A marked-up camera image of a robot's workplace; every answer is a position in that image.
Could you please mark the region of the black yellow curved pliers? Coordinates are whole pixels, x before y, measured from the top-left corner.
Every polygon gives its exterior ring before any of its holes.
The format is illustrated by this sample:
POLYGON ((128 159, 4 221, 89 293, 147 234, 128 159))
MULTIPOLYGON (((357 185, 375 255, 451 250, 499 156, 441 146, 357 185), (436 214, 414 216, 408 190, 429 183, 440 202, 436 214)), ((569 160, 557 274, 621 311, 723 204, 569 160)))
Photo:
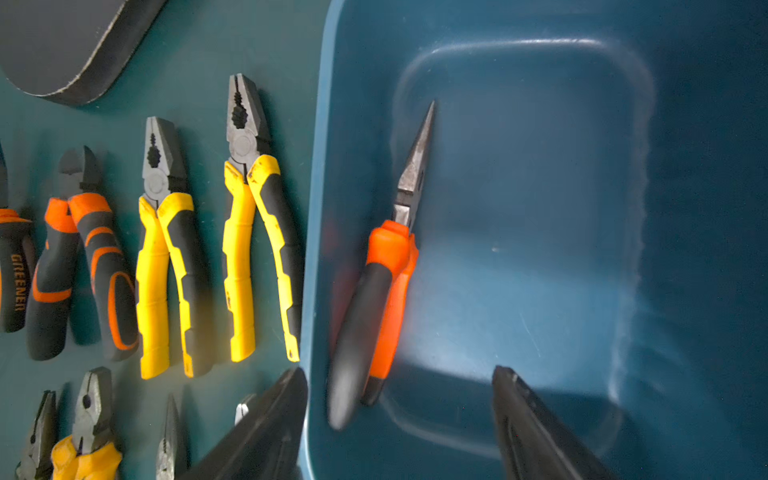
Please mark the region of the black yellow curved pliers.
POLYGON ((15 479, 48 480, 52 476, 51 452, 57 442, 56 392, 45 390, 34 424, 15 469, 15 479))

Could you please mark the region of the black orange long nose pliers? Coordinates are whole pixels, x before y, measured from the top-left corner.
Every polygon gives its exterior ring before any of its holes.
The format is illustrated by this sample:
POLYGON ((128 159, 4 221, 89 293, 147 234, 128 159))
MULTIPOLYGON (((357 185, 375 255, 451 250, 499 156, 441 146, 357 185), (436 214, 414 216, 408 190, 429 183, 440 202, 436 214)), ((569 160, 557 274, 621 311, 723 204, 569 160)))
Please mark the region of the black orange long nose pliers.
POLYGON ((156 456, 157 480, 180 479, 188 470, 188 451, 178 409, 172 394, 168 395, 165 421, 156 456))

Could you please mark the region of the dark oval stand base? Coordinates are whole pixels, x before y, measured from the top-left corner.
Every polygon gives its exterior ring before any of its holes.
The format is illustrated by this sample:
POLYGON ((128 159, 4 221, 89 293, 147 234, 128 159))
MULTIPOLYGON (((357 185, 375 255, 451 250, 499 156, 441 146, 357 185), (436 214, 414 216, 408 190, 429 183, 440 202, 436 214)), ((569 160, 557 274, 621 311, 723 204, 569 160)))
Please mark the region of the dark oval stand base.
POLYGON ((159 1, 3 1, 1 73, 66 106, 105 94, 165 6, 159 1))

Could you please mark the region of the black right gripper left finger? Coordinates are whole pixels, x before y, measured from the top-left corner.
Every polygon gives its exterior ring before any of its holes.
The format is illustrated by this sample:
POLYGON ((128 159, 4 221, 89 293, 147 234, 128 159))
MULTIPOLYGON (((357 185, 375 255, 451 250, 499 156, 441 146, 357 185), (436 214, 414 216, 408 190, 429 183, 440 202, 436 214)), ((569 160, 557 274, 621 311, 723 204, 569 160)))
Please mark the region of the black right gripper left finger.
POLYGON ((308 403, 300 367, 286 370, 184 479, 294 479, 308 403))

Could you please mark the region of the small yellow black pliers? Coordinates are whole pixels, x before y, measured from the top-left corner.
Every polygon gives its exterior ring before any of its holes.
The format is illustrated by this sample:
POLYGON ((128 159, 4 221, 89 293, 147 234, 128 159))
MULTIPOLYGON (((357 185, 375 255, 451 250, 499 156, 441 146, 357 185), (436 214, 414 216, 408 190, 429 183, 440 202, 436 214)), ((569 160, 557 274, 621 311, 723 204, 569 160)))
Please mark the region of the small yellow black pliers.
POLYGON ((214 362, 209 267, 176 128, 157 116, 146 120, 142 179, 143 237, 135 274, 141 378, 155 378, 170 366, 169 269, 177 287, 183 370, 199 377, 214 362))

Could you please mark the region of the orange combination pliers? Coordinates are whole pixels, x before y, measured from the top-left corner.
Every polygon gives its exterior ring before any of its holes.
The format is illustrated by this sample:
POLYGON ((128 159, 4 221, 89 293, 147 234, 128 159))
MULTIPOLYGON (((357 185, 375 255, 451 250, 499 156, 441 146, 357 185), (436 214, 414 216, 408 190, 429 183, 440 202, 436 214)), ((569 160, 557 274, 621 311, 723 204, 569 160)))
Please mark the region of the orange combination pliers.
POLYGON ((245 416, 247 416, 250 411, 254 409, 257 402, 257 394, 248 394, 243 398, 236 406, 234 424, 237 425, 245 416))

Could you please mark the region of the teal plastic storage box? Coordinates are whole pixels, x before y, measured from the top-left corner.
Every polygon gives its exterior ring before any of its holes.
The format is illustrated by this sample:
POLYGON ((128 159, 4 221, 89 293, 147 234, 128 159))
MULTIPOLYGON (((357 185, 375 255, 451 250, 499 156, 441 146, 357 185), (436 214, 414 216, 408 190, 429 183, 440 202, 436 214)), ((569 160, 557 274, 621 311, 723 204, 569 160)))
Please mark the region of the teal plastic storage box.
POLYGON ((767 475, 767 5, 334 1, 303 307, 307 479, 501 479, 516 370, 623 479, 767 475), (370 231, 436 112, 400 345, 331 429, 370 231))

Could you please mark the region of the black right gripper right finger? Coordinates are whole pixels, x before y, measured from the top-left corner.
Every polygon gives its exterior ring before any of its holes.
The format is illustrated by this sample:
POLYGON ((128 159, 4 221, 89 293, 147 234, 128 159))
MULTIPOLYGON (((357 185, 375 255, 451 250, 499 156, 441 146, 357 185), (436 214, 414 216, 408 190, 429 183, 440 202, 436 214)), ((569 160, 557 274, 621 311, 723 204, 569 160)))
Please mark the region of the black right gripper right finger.
POLYGON ((615 475, 509 367, 492 376, 492 409, 508 479, 613 479, 615 475))

